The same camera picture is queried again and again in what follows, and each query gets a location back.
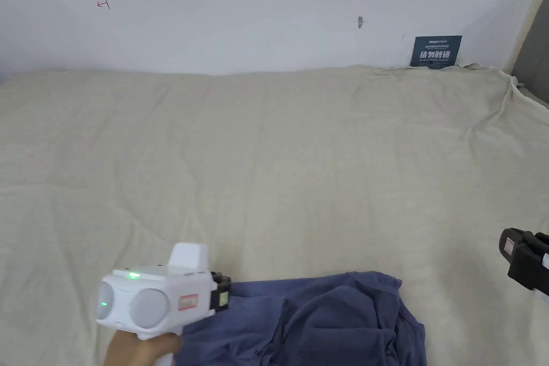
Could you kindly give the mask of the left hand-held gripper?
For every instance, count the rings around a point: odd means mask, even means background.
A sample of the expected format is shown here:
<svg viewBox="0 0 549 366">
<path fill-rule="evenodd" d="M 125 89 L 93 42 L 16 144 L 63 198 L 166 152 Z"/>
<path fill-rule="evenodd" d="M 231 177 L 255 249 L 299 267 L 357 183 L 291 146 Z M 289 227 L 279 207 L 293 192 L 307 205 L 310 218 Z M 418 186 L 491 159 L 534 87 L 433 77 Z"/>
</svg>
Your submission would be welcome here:
<svg viewBox="0 0 549 366">
<path fill-rule="evenodd" d="M 228 308 L 231 278 L 210 271 L 208 263 L 207 245 L 177 243 L 166 264 L 113 270 L 101 280 L 97 323 L 140 340 L 180 337 L 185 326 Z M 175 356 L 155 365 L 174 365 Z"/>
</svg>

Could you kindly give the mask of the person's left hand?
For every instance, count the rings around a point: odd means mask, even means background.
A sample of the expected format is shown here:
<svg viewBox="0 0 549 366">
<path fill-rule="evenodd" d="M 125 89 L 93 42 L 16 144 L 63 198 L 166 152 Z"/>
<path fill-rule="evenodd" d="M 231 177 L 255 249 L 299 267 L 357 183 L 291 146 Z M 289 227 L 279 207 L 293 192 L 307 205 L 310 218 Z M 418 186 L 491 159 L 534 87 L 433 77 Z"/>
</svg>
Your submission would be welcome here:
<svg viewBox="0 0 549 366">
<path fill-rule="evenodd" d="M 177 354 L 182 340 L 173 333 L 152 339 L 140 340 L 129 331 L 116 331 L 111 339 L 104 365 L 155 365 L 156 360 L 167 354 Z"/>
</svg>

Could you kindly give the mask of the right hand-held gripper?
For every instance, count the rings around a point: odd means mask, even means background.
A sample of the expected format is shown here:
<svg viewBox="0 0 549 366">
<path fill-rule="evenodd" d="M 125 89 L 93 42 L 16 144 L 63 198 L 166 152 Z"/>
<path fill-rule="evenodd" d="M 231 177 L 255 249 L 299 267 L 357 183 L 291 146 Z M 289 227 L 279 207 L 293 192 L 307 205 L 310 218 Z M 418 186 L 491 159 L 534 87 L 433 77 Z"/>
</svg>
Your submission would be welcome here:
<svg viewBox="0 0 549 366">
<path fill-rule="evenodd" d="M 548 235 L 506 228 L 499 239 L 499 251 L 509 264 L 508 277 L 528 290 L 548 292 Z"/>
</svg>

